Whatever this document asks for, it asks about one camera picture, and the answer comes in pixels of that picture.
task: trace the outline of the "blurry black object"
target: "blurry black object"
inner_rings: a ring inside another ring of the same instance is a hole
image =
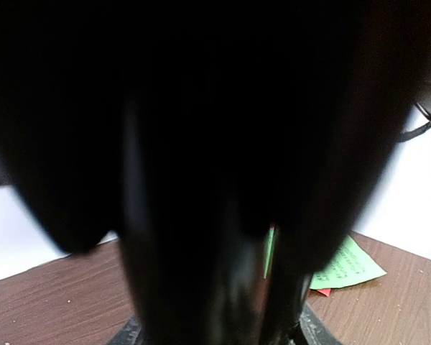
[[[0,180],[66,252],[117,231],[154,345],[284,342],[430,48],[431,1],[0,1]]]
[[[308,304],[305,304],[303,308],[300,324],[300,331],[309,344],[341,345],[321,323]],[[146,345],[142,328],[137,319],[135,317],[130,318],[107,345]],[[290,345],[300,345],[300,343],[292,342]]]

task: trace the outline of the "red paper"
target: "red paper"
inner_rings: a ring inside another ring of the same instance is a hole
[[[322,290],[316,290],[316,291],[318,291],[319,293],[322,293],[325,297],[329,297],[331,290],[332,289],[322,289]]]

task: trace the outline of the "wooden desk surface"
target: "wooden desk surface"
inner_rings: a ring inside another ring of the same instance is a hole
[[[431,344],[431,261],[354,234],[388,275],[310,293],[309,302],[345,344]],[[0,281],[0,345],[103,345],[132,314],[115,243]]]

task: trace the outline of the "black base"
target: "black base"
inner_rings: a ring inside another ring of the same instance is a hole
[[[297,342],[292,341],[291,345],[302,345],[303,341],[309,345],[342,345],[327,330],[308,304],[305,304],[300,316],[300,325],[306,340],[297,339]],[[145,345],[143,341],[142,328],[133,316],[107,345]]]

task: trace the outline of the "green sticky note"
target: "green sticky note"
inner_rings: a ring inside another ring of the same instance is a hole
[[[264,279],[268,277],[268,274],[272,270],[273,250],[274,250],[274,226],[270,226],[270,229],[268,231],[268,237],[267,237],[267,240],[265,241]]]
[[[344,288],[385,274],[386,272],[347,236],[328,266],[313,275],[310,289]]]

